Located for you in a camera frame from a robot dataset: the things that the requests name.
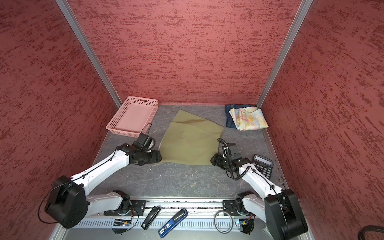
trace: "pink plastic basket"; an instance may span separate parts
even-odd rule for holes
[[[106,129],[114,134],[138,137],[143,127],[152,122],[158,108],[156,99],[129,96]],[[146,133],[150,126],[146,126],[143,133]]]

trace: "black calculator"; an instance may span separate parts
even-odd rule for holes
[[[268,158],[257,154],[253,156],[253,161],[256,169],[259,170],[259,172],[261,172],[268,180],[271,180],[272,168],[275,163]]]

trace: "green fabric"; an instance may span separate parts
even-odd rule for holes
[[[160,145],[162,162],[211,165],[218,150],[217,139],[224,127],[205,118],[179,110]]]

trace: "red textured wall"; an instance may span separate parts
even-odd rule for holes
[[[68,0],[122,101],[255,103],[301,0]]]
[[[383,10],[315,0],[262,106],[316,239],[384,225]]]
[[[55,1],[2,1],[0,18],[0,238],[47,239],[38,204],[91,165],[117,107]]]

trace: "gray ring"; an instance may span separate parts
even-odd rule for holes
[[[224,231],[224,232],[221,231],[221,230],[219,230],[218,227],[216,226],[216,217],[217,217],[220,213],[222,213],[222,212],[228,214],[229,218],[231,219],[231,226],[230,226],[230,228],[229,228],[227,231]],[[215,226],[216,230],[217,230],[219,233],[222,233],[222,234],[229,233],[229,232],[232,230],[232,228],[233,228],[233,217],[229,214],[229,212],[227,212],[227,211],[225,211],[225,210],[220,210],[220,211],[218,211],[218,212],[215,214],[215,217],[214,217],[214,226]]]

